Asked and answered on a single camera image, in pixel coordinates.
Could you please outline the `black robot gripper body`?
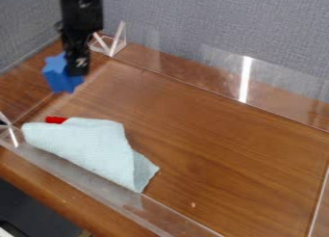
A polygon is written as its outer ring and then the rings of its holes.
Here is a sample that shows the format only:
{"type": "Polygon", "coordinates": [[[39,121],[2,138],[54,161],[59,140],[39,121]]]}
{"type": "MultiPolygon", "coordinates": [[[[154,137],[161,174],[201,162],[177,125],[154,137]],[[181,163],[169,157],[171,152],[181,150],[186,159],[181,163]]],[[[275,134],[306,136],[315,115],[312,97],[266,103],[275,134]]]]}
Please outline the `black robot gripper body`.
{"type": "Polygon", "coordinates": [[[58,0],[61,33],[74,42],[85,43],[102,29],[102,0],[58,0]]]}

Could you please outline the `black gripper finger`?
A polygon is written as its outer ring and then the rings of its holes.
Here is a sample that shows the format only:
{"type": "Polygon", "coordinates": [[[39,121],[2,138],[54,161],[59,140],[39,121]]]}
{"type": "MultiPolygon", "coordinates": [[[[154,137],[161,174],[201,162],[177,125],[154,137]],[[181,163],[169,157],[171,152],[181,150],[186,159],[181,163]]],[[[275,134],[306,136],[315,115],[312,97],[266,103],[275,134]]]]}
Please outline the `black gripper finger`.
{"type": "Polygon", "coordinates": [[[85,76],[90,69],[90,50],[87,44],[77,41],[67,41],[63,44],[67,75],[85,76]]]}
{"type": "Polygon", "coordinates": [[[55,24],[54,24],[54,29],[58,33],[58,36],[59,36],[59,40],[61,40],[61,45],[62,45],[62,51],[66,53],[66,50],[67,50],[67,43],[66,43],[66,36],[65,36],[65,31],[63,31],[63,27],[62,27],[62,23],[61,21],[58,21],[55,24]]]}

